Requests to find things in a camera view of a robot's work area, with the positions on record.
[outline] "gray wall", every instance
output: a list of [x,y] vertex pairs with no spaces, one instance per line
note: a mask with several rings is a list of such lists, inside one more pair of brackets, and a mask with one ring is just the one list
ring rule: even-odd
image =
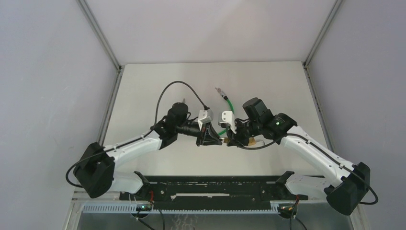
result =
[[345,1],[310,65],[339,155],[371,168],[372,229],[404,226],[406,1]]
[[61,229],[115,69],[74,0],[0,3],[0,229]]

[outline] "white wall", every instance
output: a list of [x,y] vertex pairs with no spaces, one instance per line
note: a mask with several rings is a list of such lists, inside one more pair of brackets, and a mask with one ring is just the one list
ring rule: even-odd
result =
[[115,69],[73,0],[0,3],[0,229],[61,229]]
[[88,0],[121,64],[304,61],[335,0]]
[[338,154],[371,168],[380,201],[365,208],[376,230],[405,225],[405,9],[345,1],[310,66]]

